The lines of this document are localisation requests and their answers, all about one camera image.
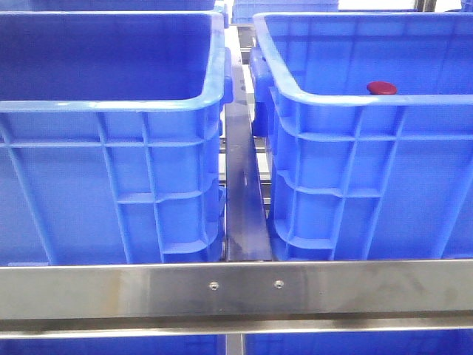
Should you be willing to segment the steel vertical post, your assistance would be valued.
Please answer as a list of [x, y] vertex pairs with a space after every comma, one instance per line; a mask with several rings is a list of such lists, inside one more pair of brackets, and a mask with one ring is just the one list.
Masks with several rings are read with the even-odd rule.
[[225, 354], [226, 355], [246, 355], [245, 335], [227, 334], [225, 336]]

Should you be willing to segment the red emergency stop button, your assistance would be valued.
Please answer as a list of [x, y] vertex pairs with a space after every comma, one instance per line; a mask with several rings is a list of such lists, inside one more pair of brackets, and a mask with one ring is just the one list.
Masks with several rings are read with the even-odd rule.
[[395, 95], [398, 92], [396, 85], [386, 81], [372, 81], [367, 85], [371, 95]]

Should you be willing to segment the lower right blue crate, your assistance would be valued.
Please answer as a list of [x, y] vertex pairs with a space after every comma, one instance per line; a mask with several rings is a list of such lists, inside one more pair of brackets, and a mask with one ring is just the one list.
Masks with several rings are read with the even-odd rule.
[[471, 354], [471, 330], [250, 334], [247, 354]]

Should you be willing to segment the lower left blue crate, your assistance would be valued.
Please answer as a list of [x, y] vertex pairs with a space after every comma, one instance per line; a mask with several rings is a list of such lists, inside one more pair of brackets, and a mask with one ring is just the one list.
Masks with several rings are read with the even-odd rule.
[[2, 354], [224, 354], [225, 337], [3, 339]]

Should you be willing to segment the far centre blue crate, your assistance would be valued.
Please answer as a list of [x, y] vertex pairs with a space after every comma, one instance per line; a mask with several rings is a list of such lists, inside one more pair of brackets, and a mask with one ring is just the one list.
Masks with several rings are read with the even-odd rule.
[[337, 12], [339, 1], [319, 0], [244, 0], [234, 1], [231, 20], [250, 24], [257, 13], [271, 12]]

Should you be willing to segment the stainless steel front rail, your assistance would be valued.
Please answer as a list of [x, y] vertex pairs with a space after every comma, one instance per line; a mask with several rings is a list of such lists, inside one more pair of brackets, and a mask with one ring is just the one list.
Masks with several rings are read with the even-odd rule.
[[471, 260], [1, 270], [4, 339], [471, 326]]

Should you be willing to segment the far left blue crate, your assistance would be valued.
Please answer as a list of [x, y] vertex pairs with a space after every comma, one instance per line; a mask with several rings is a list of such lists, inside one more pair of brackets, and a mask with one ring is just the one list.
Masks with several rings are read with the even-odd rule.
[[226, 14], [224, 1], [178, 0], [31, 0], [1, 1], [1, 11], [216, 11]]

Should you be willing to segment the left blue plastic crate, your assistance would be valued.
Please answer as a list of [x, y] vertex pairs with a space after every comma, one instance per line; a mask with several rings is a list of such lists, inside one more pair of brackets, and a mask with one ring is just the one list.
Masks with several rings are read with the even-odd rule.
[[215, 262], [214, 12], [1, 14], [1, 264]]

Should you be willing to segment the right blue plastic crate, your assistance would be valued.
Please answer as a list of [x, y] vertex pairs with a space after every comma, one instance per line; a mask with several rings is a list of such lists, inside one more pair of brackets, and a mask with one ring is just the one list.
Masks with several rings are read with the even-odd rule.
[[[471, 13], [260, 13], [278, 260], [472, 256]], [[372, 81], [395, 95], [371, 95]]]

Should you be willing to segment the blue plastic crate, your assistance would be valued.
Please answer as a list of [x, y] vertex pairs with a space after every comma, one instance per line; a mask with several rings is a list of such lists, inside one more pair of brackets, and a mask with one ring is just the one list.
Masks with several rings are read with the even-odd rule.
[[1, 264], [215, 262], [214, 12], [1, 14]]
[[[260, 13], [278, 260], [472, 256], [471, 13]], [[371, 95], [372, 81], [395, 95]]]

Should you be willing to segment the steel centre divider bar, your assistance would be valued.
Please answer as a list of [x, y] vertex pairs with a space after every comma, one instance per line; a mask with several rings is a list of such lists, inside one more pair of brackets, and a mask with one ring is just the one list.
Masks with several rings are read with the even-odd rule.
[[234, 100], [225, 108], [225, 177], [227, 187], [227, 260], [270, 261], [272, 252], [265, 219], [256, 147], [243, 71], [239, 29], [225, 31], [231, 53]]

